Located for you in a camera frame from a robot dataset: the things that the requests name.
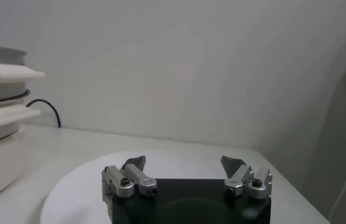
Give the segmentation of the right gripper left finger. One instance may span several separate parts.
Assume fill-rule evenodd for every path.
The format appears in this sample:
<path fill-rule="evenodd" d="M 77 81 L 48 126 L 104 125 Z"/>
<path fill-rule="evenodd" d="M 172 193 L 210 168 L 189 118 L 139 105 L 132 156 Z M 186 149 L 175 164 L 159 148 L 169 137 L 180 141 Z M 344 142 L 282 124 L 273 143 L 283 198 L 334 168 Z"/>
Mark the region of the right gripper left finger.
<path fill-rule="evenodd" d="M 138 156 L 125 161 L 120 169 L 106 166 L 102 170 L 102 198 L 109 201 L 113 196 L 131 198 L 138 193 L 146 197 L 157 195 L 157 181 L 144 173 L 146 156 Z"/>

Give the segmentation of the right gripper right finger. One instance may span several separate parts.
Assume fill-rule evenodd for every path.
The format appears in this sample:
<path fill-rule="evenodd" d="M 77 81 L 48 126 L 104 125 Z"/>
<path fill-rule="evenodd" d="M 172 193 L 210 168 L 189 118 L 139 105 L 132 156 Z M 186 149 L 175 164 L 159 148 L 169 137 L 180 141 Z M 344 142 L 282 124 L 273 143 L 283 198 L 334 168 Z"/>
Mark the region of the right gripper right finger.
<path fill-rule="evenodd" d="M 246 193 L 250 198 L 262 200 L 272 194 L 273 176 L 269 169 L 260 167 L 255 173 L 242 159 L 222 156 L 222 167 L 227 175 L 225 192 L 230 197 Z"/>

